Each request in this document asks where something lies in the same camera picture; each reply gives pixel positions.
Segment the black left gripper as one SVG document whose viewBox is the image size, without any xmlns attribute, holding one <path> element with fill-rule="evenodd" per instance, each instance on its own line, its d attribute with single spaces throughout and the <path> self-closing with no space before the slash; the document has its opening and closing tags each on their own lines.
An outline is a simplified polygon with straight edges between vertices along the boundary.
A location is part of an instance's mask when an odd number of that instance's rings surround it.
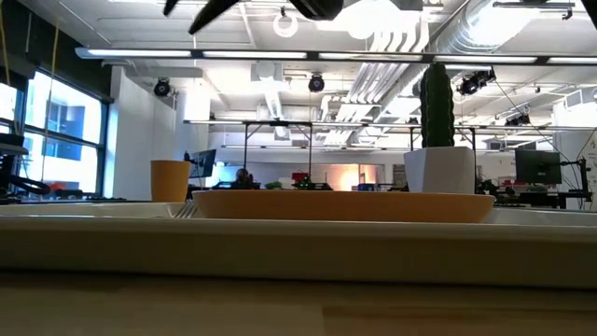
<svg viewBox="0 0 597 336">
<path fill-rule="evenodd" d="M 209 0 L 194 18 L 188 33 L 195 35 L 237 3 L 238 0 Z M 313 21 L 332 21 L 343 10 L 343 0 L 290 0 L 290 3 L 303 17 Z"/>
</svg>

